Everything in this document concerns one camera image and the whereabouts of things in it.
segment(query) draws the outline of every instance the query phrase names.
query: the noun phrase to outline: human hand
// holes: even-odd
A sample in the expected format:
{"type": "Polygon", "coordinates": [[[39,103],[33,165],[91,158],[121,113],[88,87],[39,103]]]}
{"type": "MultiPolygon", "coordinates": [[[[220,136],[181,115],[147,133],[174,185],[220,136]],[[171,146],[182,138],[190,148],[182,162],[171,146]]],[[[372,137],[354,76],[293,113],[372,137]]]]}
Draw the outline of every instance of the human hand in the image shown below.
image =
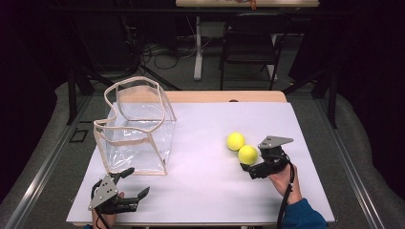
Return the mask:
{"type": "MultiPolygon", "coordinates": [[[[118,194],[118,196],[120,198],[124,198],[125,194],[123,192],[121,192],[118,194]]],[[[113,215],[102,214],[102,217],[107,222],[108,227],[112,228],[114,226],[114,224],[116,223],[117,214],[113,214],[113,215]]],[[[106,226],[101,221],[101,219],[98,218],[96,210],[94,210],[94,209],[92,210],[92,218],[93,218],[93,228],[106,229],[106,226]]]]}
{"type": "MultiPolygon", "coordinates": [[[[289,196],[288,196],[288,200],[287,200],[288,204],[293,204],[302,199],[300,183],[298,181],[297,167],[295,165],[294,165],[294,171],[295,171],[295,178],[293,180],[291,193],[289,193],[289,196]]],[[[288,164],[283,171],[281,171],[277,174],[269,175],[267,177],[271,180],[271,182],[273,183],[277,192],[279,192],[279,194],[281,196],[284,196],[284,194],[286,193],[286,189],[289,185],[289,180],[290,180],[290,165],[288,164]]]]}

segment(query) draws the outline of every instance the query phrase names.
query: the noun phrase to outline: transparent plastic bag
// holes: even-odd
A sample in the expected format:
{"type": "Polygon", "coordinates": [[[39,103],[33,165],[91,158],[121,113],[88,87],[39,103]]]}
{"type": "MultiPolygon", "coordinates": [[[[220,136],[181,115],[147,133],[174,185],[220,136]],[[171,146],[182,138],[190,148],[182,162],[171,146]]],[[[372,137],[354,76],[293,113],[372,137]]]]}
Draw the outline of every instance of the transparent plastic bag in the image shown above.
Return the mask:
{"type": "Polygon", "coordinates": [[[176,117],[161,86],[136,76],[108,88],[108,118],[94,122],[107,173],[134,167],[133,175],[167,175],[176,117]]]}

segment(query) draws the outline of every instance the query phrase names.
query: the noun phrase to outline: sleeve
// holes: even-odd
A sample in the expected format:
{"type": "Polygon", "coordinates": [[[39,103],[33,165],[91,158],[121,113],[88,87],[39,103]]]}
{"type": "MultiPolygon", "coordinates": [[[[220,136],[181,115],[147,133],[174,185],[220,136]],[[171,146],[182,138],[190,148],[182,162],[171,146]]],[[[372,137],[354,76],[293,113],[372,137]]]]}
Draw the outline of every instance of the sleeve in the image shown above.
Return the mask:
{"type": "Polygon", "coordinates": [[[288,205],[283,218],[283,229],[327,228],[325,219],[310,207],[308,201],[302,200],[288,205]]]}

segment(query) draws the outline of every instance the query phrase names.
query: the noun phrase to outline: tennis ball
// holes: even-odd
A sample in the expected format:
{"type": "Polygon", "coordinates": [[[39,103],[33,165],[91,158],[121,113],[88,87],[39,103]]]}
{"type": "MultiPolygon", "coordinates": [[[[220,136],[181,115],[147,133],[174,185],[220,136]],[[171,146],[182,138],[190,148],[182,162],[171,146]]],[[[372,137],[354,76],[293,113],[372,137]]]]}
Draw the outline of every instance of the tennis ball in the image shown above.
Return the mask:
{"type": "Polygon", "coordinates": [[[243,163],[247,165],[254,164],[257,159],[257,151],[256,148],[254,148],[251,145],[244,145],[238,152],[238,159],[243,163]]]}
{"type": "Polygon", "coordinates": [[[239,132],[234,132],[228,136],[226,145],[231,151],[238,151],[245,145],[245,137],[239,132]]]}

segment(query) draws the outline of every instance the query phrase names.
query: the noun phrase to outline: desk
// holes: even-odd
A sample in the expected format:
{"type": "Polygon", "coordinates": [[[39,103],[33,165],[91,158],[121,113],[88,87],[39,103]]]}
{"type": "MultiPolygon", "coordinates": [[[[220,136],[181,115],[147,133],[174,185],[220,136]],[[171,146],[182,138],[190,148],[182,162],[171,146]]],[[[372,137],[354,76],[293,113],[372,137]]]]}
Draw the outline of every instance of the desk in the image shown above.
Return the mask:
{"type": "MultiPolygon", "coordinates": [[[[257,8],[314,8],[318,7],[318,0],[256,0],[257,8]]],[[[237,3],[233,0],[177,0],[176,6],[186,8],[250,8],[248,2],[237,3]]],[[[201,18],[197,16],[196,21],[196,65],[194,79],[202,79],[203,50],[201,18]]],[[[274,67],[267,66],[271,75],[274,67]]]]}
{"type": "MultiPolygon", "coordinates": [[[[167,92],[178,121],[167,176],[129,176],[117,184],[126,197],[150,186],[135,213],[117,216],[132,226],[269,225],[277,221],[281,196],[268,179],[251,179],[225,146],[233,131],[246,143],[267,135],[291,137],[283,146],[299,168],[302,193],[326,221],[334,221],[292,107],[280,92],[167,92]],[[240,102],[228,102],[236,99],[240,102]]],[[[87,210],[94,183],[105,175],[98,149],[78,190],[67,221],[91,222],[87,210]]]]}

